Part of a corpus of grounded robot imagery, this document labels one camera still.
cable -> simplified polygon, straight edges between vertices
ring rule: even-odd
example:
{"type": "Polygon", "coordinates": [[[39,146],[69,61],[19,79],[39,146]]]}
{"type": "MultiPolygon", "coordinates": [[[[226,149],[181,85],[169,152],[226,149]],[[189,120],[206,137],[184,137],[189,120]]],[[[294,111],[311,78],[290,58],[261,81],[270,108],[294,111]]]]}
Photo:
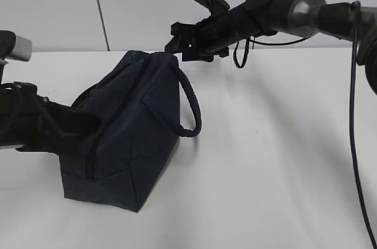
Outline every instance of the cable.
{"type": "Polygon", "coordinates": [[[246,39],[245,49],[243,51],[243,59],[242,59],[241,65],[240,65],[240,63],[238,62],[238,59],[237,59],[237,50],[238,50],[238,46],[240,45],[240,42],[237,42],[236,47],[233,51],[233,61],[234,61],[234,64],[236,65],[237,68],[244,68],[244,66],[246,65],[247,57],[249,56],[250,42],[253,43],[252,50],[254,50],[255,44],[258,44],[258,42],[255,41],[255,37],[254,37],[254,40],[251,40],[250,38],[246,39]]]}
{"type": "Polygon", "coordinates": [[[352,165],[353,173],[355,175],[356,189],[358,191],[360,208],[363,215],[364,223],[366,230],[368,231],[369,238],[373,249],[377,248],[376,240],[369,222],[368,213],[366,212],[363,190],[361,187],[359,167],[358,167],[358,158],[356,155],[356,144],[355,144],[355,83],[356,83],[356,57],[357,57],[357,48],[358,48],[358,16],[360,11],[360,2],[354,2],[353,6],[356,12],[356,24],[354,29],[354,36],[352,42],[352,62],[351,62],[351,77],[350,77],[350,91],[349,91],[349,141],[352,154],[352,165]]]}
{"type": "Polygon", "coordinates": [[[259,41],[255,41],[255,40],[254,41],[250,40],[250,42],[258,44],[258,45],[264,45],[264,46],[286,46],[286,45],[301,43],[305,40],[308,40],[308,38],[302,38],[302,39],[298,39],[298,40],[286,42],[286,43],[264,43],[264,42],[259,42],[259,41]]]}
{"type": "Polygon", "coordinates": [[[233,61],[237,68],[244,68],[247,62],[247,57],[249,56],[250,38],[246,39],[245,50],[243,51],[243,59],[242,59],[241,65],[238,63],[238,59],[237,59],[237,49],[238,49],[239,43],[240,42],[237,42],[237,45],[233,51],[233,61]]]}
{"type": "Polygon", "coordinates": [[[108,39],[107,39],[107,33],[106,33],[106,27],[105,27],[105,22],[104,22],[104,17],[102,15],[102,9],[101,9],[101,4],[100,4],[100,0],[96,0],[97,1],[97,7],[98,7],[98,11],[100,13],[100,19],[101,19],[101,24],[102,24],[102,31],[104,33],[104,37],[105,37],[105,43],[106,43],[106,48],[108,51],[110,51],[110,46],[108,44],[108,39]]]}

white surface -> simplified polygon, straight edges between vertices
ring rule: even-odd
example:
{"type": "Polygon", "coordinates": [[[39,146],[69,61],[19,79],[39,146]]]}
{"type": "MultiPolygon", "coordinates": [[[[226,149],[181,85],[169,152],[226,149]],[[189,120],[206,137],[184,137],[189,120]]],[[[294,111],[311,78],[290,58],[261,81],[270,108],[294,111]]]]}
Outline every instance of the white surface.
{"type": "Polygon", "coordinates": [[[33,42],[34,51],[105,51],[95,0],[0,0],[0,29],[33,42]]]}
{"type": "MultiPolygon", "coordinates": [[[[6,81],[29,81],[69,104],[122,52],[38,53],[11,62],[6,81]]],[[[348,142],[350,50],[254,50],[182,64],[203,130],[180,140],[143,209],[65,200],[53,154],[0,151],[0,248],[370,248],[348,142]]],[[[377,230],[377,97],[358,71],[356,138],[377,230]]],[[[182,122],[192,124],[182,100],[182,122]]]]}

